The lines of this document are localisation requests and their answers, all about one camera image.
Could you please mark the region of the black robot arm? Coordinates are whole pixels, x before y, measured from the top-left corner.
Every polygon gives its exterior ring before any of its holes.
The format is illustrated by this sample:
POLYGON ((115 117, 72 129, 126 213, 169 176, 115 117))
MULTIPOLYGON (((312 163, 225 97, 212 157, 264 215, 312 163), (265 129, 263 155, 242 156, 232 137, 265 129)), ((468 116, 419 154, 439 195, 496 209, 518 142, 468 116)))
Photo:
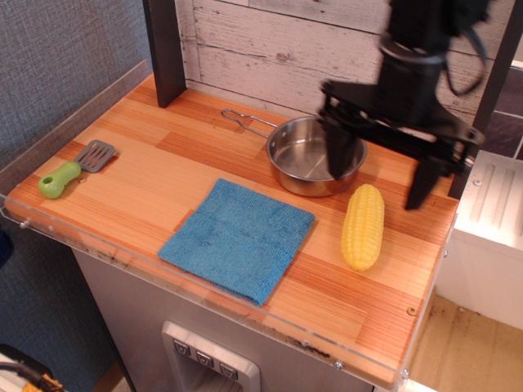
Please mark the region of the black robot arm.
POLYGON ((418 160, 406 209, 422 206, 441 177, 462 174, 471 151, 485 137, 450 113, 437 99, 442 74, 449 74, 452 38, 464 36, 486 61, 473 29, 486 20, 486 1, 393 1, 379 49, 375 84, 326 81, 320 124, 326 132, 328 169, 339 178, 348 168, 356 139, 418 160))

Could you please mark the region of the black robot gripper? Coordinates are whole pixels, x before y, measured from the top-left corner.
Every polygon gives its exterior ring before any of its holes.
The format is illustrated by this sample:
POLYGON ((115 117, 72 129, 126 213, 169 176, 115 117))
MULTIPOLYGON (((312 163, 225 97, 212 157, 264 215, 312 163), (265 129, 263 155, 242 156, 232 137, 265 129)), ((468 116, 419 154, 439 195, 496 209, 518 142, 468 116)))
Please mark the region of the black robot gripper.
POLYGON ((461 173, 471 150, 485 138, 437 99, 447 70, 443 51, 382 44, 375 84, 328 80, 320 123, 326 132, 329 173, 339 180, 355 166, 367 140, 419 161, 405 209, 419 209, 444 174, 461 173))

